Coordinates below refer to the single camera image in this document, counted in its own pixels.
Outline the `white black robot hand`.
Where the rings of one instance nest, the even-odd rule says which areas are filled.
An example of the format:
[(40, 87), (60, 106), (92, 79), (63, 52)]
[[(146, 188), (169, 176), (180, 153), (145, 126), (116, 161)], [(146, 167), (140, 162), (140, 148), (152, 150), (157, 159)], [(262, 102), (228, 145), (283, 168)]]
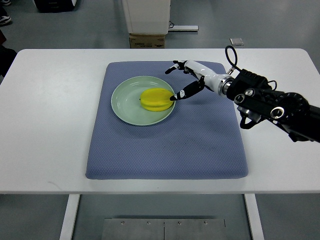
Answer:
[(229, 74), (218, 74), (207, 66), (193, 60), (173, 61), (174, 65), (165, 71), (170, 74), (174, 70), (182, 70), (185, 74), (190, 74), (196, 80), (185, 86), (182, 90), (172, 95), (170, 101), (178, 101), (190, 98), (204, 88), (215, 92), (219, 96), (227, 96), (227, 91), (234, 78)]

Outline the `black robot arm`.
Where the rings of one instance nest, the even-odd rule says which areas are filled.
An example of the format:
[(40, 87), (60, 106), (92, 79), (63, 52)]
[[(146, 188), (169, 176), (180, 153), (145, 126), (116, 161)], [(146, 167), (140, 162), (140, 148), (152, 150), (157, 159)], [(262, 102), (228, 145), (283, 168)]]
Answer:
[(296, 92), (277, 91), (264, 76), (240, 69), (230, 61), (235, 79), (227, 82), (222, 92), (237, 105), (242, 129), (251, 129), (267, 120), (286, 132), (293, 142), (320, 141), (320, 109), (310, 105)]

